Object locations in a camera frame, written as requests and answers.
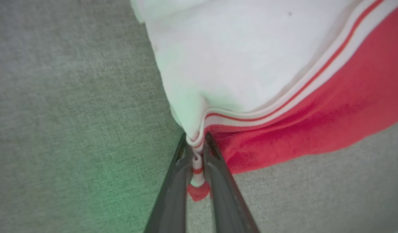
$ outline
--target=gray background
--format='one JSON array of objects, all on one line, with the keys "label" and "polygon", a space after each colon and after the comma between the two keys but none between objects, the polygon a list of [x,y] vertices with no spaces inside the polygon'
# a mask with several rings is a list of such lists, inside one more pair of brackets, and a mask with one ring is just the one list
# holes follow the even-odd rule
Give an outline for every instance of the gray background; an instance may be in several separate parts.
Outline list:
[{"label": "gray background", "polygon": [[[141,232],[181,133],[128,0],[0,0],[0,233]],[[394,232],[398,124],[235,179],[262,232]]]}]

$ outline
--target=red and white cloth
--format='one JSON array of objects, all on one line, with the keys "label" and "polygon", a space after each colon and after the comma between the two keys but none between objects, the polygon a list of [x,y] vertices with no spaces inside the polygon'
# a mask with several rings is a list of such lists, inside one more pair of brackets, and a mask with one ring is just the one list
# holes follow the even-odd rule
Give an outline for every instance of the red and white cloth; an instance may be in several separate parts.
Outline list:
[{"label": "red and white cloth", "polygon": [[[398,0],[178,2],[132,4],[187,142],[200,153],[211,131],[232,173],[398,121]],[[195,200],[202,183],[189,187]]]}]

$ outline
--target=gray fabric surface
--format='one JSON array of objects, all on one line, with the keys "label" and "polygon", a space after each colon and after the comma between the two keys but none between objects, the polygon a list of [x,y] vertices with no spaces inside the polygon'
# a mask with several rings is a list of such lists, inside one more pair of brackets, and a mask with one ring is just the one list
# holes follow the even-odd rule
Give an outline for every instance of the gray fabric surface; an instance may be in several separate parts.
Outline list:
[{"label": "gray fabric surface", "polygon": [[[128,0],[0,1],[0,233],[142,232],[181,133]],[[398,124],[235,179],[262,232],[393,232]]]}]

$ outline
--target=metal tongs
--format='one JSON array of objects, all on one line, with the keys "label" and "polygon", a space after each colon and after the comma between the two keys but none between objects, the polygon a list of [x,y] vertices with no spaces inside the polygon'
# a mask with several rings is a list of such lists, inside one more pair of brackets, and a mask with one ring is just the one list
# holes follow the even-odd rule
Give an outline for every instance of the metal tongs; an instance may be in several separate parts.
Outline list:
[{"label": "metal tongs", "polygon": [[[183,134],[150,214],[144,233],[185,233],[187,186],[192,179],[193,150]],[[258,227],[210,133],[203,147],[205,180],[211,187],[217,233],[259,233]]]}]

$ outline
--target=white stripe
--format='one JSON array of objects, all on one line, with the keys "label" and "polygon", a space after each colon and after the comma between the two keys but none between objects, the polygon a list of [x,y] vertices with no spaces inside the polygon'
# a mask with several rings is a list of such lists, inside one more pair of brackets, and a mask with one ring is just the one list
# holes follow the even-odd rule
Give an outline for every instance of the white stripe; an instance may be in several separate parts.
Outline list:
[{"label": "white stripe", "polygon": [[204,130],[206,127],[210,125],[229,125],[235,127],[252,127],[264,124],[268,121],[272,121],[278,116],[284,114],[295,105],[297,105],[300,101],[302,101],[305,97],[319,88],[322,84],[328,81],[334,74],[337,72],[356,52],[358,47],[363,43],[366,37],[374,30],[374,28],[382,22],[387,15],[389,15],[393,10],[398,7],[398,0],[385,0],[379,6],[377,6],[372,12],[370,12],[366,18],[362,20],[360,25],[357,27],[353,36],[351,37],[349,43],[343,49],[343,51],[338,55],[337,58],[329,65],[329,67],[323,71],[323,73],[315,79],[304,91],[302,91],[298,97],[293,99],[290,103],[280,109],[278,112],[273,115],[263,118],[258,121],[236,121],[220,116],[211,116],[206,119],[205,116],[210,113],[219,113],[222,115],[232,116],[235,118],[258,118],[264,115],[268,115],[269,113],[275,111],[280,106],[282,106],[285,102],[287,102],[295,93],[297,93],[328,61],[328,59],[335,53],[335,51],[343,44],[343,42],[348,37],[351,29],[353,28],[354,23],[359,18],[359,16],[373,3],[375,0],[365,0],[351,14],[348,19],[346,25],[344,26],[340,35],[336,38],[335,42],[327,49],[327,51],[323,54],[323,56],[319,59],[318,62],[301,78],[284,96],[274,102],[272,105],[267,108],[261,109],[257,112],[251,113],[233,113],[229,111],[225,111],[222,109],[210,108],[205,111],[202,122],[200,125],[199,136],[195,140],[191,140],[187,138],[187,143],[191,146],[198,146],[204,137]]}]

